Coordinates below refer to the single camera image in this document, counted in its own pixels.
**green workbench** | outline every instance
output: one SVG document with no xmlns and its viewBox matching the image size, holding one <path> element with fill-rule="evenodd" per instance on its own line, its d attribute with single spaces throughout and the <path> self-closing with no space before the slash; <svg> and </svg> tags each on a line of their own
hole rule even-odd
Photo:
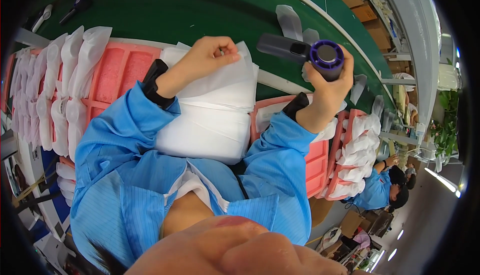
<svg viewBox="0 0 480 275">
<path fill-rule="evenodd" d="M 355 58 L 355 74 L 366 74 L 368 88 L 357 105 L 347 101 L 349 107 L 370 113 L 376 95 L 382 94 L 385 108 L 395 109 L 379 79 L 367 62 L 347 39 L 326 19 L 300 0 L 93 0 L 93 6 L 81 12 L 66 25 L 59 20 L 72 7 L 75 0 L 38 0 L 32 11 L 53 4 L 51 18 L 37 34 L 54 39 L 64 32 L 72 33 L 80 25 L 85 28 L 112 26 L 112 37 L 133 38 L 176 44 L 181 41 L 192 45 L 204 35 L 227 35 L 235 42 L 245 41 L 253 62 L 261 69 L 281 76 L 291 82 L 313 90 L 301 77 L 301 66 L 255 49 L 264 32 L 281 35 L 275 15 L 279 4 L 290 5 L 299 15 L 303 29 L 312 28 L 320 38 L 330 39 L 345 46 Z M 360 45 L 384 78 L 392 74 L 382 54 L 369 33 L 341 0 L 311 0 L 339 23 Z M 285 95 L 265 85 L 258 84 L 257 100 Z"/>
</svg>

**fluorescent light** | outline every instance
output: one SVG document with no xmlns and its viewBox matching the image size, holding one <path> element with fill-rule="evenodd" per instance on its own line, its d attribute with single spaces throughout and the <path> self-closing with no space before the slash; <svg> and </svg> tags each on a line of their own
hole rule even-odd
<svg viewBox="0 0 480 275">
<path fill-rule="evenodd" d="M 395 250 L 393 250 L 392 254 L 390 254 L 390 256 L 388 257 L 388 261 L 390 261 L 393 258 L 393 255 L 395 255 L 396 252 L 397 251 L 396 251 L 396 248 L 395 248 Z"/>
<path fill-rule="evenodd" d="M 382 259 L 382 256 L 384 255 L 385 253 L 385 250 L 383 250 L 380 254 L 380 257 L 377 259 L 377 261 L 375 262 L 374 266 L 372 267 L 372 269 L 370 270 L 370 273 L 375 269 L 375 267 L 377 266 L 378 262 Z"/>
<path fill-rule="evenodd" d="M 425 170 L 427 172 L 429 172 L 430 174 L 432 174 L 432 176 L 434 176 L 435 178 L 438 179 L 438 181 L 442 182 L 443 185 L 445 185 L 449 190 L 452 191 L 452 193 L 456 192 L 456 187 L 454 187 L 450 182 L 446 181 L 442 176 L 438 175 L 437 173 L 435 173 L 434 171 L 428 169 L 428 168 L 425 168 Z"/>
</svg>

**factory worker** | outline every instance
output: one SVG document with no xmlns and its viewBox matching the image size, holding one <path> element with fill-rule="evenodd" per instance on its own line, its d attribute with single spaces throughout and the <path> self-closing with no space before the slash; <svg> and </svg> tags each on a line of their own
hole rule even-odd
<svg viewBox="0 0 480 275">
<path fill-rule="evenodd" d="M 240 59 L 231 38 L 201 38 L 166 72 L 137 82 L 92 119 L 76 149 L 70 222 L 81 254 L 110 274 L 346 274 L 303 247 L 312 225 L 304 157 L 353 83 L 353 57 L 342 50 L 336 81 L 305 64 L 313 103 L 301 93 L 272 116 L 243 175 L 153 150 L 181 114 L 175 95 Z"/>
</svg>

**potted plant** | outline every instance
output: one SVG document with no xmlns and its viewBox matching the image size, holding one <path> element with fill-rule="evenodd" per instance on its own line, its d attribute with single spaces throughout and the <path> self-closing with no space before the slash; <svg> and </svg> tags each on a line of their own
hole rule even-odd
<svg viewBox="0 0 480 275">
<path fill-rule="evenodd" d="M 448 159 L 454 150 L 458 151 L 456 139 L 458 95 L 456 91 L 441 91 L 438 94 L 445 116 L 443 122 L 434 120 L 430 127 L 431 136 L 434 138 L 433 143 L 437 147 L 436 157 L 444 154 Z"/>
</svg>

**hand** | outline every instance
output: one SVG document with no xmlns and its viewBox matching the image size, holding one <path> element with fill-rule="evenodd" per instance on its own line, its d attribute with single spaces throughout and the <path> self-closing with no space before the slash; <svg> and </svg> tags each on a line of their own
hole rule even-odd
<svg viewBox="0 0 480 275">
<path fill-rule="evenodd" d="M 315 87 L 311 105 L 297 111 L 297 122 L 311 133 L 322 131 L 337 111 L 353 85 L 353 56 L 339 45 L 345 57 L 342 72 L 337 80 L 327 82 L 311 65 L 305 63 L 310 83 Z"/>
<path fill-rule="evenodd" d="M 398 155 L 394 154 L 391 157 L 385 159 L 385 162 L 387 163 L 387 166 L 397 165 L 399 163 L 399 157 Z"/>
<path fill-rule="evenodd" d="M 239 61 L 237 52 L 237 46 L 227 36 L 202 37 L 176 65 L 156 79 L 157 93 L 164 98 L 175 97 L 193 81 Z"/>
</svg>

